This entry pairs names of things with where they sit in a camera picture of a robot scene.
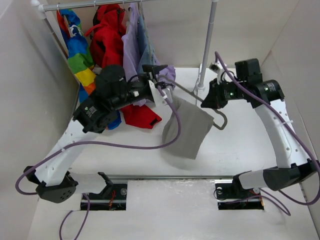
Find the grey hanger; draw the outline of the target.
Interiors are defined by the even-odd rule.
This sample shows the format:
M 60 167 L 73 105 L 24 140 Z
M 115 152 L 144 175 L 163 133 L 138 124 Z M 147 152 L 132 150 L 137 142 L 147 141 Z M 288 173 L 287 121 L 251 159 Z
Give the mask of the grey hanger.
M 187 88 L 185 88 L 185 87 L 183 87 L 182 85 L 180 85 L 179 83 L 177 83 L 177 82 L 169 79 L 167 76 L 165 76 L 165 75 L 163 75 L 163 74 L 160 74 L 160 75 L 158 76 L 158 79 L 165 79 L 165 80 L 167 80 L 168 82 L 170 82 L 170 84 L 173 84 L 174 86 L 180 88 L 180 89 L 183 90 L 185 93 L 188 93 L 190 96 L 192 96 L 192 97 L 195 98 L 196 100 L 200 101 L 201 103 L 204 101 L 202 98 L 200 98 L 199 96 L 197 96 L 194 92 L 191 92 L 191 91 L 188 90 Z M 214 126 L 216 129 L 218 129 L 218 130 L 220 130 L 220 131 L 223 131 L 223 130 L 225 129 L 225 127 L 227 126 L 227 124 L 228 124 L 228 118 L 227 118 L 227 116 L 226 116 L 223 112 L 221 112 L 221 111 L 219 111 L 219 110 L 217 110 L 217 109 L 213 109 L 213 111 L 214 111 L 216 114 L 220 115 L 220 116 L 223 118 L 223 124 L 222 124 L 221 126 L 217 125 L 215 122 L 213 122 L 213 126 Z

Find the grey trousers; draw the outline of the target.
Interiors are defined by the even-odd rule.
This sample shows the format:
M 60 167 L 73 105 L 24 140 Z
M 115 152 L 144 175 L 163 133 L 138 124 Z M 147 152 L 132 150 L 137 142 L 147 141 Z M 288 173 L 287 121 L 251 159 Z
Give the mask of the grey trousers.
M 180 136 L 163 150 L 176 157 L 194 160 L 203 140 L 213 126 L 214 118 L 178 96 L 172 98 L 172 103 L 181 122 Z

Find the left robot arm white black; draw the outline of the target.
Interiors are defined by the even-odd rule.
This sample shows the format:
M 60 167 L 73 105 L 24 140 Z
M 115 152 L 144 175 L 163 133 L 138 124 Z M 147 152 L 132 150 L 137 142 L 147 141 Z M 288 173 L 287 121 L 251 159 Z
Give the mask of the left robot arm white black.
M 112 181 L 104 172 L 76 174 L 69 168 L 97 136 L 114 122 L 117 111 L 143 99 L 152 102 L 160 96 L 157 75 L 165 65 L 145 64 L 142 73 L 129 79 L 121 65 L 104 67 L 95 78 L 95 89 L 75 110 L 64 134 L 39 166 L 28 166 L 26 178 L 37 185 L 35 192 L 43 200 L 62 203 L 73 194 L 111 195 Z

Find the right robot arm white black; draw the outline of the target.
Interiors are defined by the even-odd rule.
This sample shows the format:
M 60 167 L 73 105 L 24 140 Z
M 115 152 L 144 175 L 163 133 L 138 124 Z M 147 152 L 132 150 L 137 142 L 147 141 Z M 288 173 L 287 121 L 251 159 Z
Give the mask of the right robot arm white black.
M 236 76 L 230 74 L 231 81 L 226 81 L 228 72 L 220 62 L 215 61 L 209 69 L 217 77 L 209 83 L 209 92 L 201 107 L 218 110 L 232 100 L 250 103 L 267 131 L 276 159 L 275 167 L 233 176 L 226 189 L 228 196 L 243 197 L 254 188 L 280 191 L 318 171 L 318 161 L 312 160 L 297 139 L 280 84 L 274 79 L 263 80 L 256 58 L 236 62 Z

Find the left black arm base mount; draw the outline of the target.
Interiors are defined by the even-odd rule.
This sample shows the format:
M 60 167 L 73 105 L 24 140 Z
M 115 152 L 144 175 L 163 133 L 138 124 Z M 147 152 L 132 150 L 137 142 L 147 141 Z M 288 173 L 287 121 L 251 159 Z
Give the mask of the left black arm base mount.
M 80 176 L 78 193 L 81 197 L 80 210 L 125 211 L 127 208 L 128 182 L 110 179 L 105 173 L 85 174 Z

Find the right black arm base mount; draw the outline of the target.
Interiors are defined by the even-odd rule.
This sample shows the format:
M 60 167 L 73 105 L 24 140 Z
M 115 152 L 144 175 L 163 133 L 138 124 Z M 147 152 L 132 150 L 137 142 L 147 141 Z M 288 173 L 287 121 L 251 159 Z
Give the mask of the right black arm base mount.
M 217 207 L 220 211 L 264 210 L 259 190 L 257 193 L 253 189 L 236 192 L 231 182 L 215 183 L 213 196 L 217 200 Z

